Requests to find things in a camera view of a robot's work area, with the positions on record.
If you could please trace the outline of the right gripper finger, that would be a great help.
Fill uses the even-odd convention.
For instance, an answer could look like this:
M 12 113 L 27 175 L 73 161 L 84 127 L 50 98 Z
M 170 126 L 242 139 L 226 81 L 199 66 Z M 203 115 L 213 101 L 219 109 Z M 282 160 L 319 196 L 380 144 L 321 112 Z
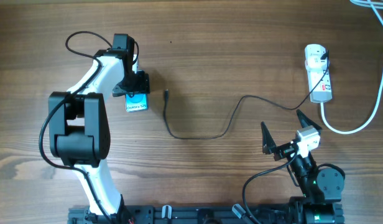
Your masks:
M 298 120 L 303 128 L 313 126 L 319 134 L 321 134 L 322 127 L 316 124 L 313 120 L 308 118 L 301 110 L 296 110 Z
M 265 125 L 265 122 L 261 122 L 261 131 L 262 131 L 262 152 L 264 154 L 272 154 L 277 146 L 267 126 Z

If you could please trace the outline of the smartphone with teal screen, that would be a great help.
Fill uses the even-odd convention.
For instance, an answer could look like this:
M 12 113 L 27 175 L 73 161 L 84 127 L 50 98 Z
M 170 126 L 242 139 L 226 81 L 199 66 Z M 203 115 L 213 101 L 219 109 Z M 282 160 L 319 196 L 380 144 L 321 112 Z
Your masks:
M 126 111 L 136 112 L 148 109 L 147 94 L 126 95 Z

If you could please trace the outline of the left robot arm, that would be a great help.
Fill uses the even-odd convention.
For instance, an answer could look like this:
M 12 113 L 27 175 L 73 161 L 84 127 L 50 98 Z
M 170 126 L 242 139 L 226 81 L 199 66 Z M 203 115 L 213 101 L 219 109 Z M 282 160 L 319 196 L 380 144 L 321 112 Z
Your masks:
M 108 49 L 91 56 L 92 67 L 67 91 L 55 91 L 48 98 L 48 116 L 39 136 L 43 159 L 43 140 L 49 132 L 50 151 L 80 180 L 89 205 L 71 208 L 69 223 L 134 223 L 122 194 L 111 177 L 107 156 L 111 133 L 105 102 L 110 96 L 124 97 L 126 111 L 148 109 L 149 75 L 138 68 L 139 46 L 127 34 L 115 34 Z

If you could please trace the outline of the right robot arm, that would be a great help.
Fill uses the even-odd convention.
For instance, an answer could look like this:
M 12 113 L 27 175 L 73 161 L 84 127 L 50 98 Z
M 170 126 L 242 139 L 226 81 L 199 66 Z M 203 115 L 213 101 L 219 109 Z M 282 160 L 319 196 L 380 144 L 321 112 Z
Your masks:
M 256 214 L 264 223 L 344 223 L 340 201 L 346 174 L 333 164 L 315 162 L 311 152 L 320 145 L 322 128 L 300 110 L 297 117 L 302 128 L 281 146 L 261 123 L 262 152 L 272 154 L 275 161 L 287 160 L 287 171 L 303 195 L 285 204 L 262 205 Z

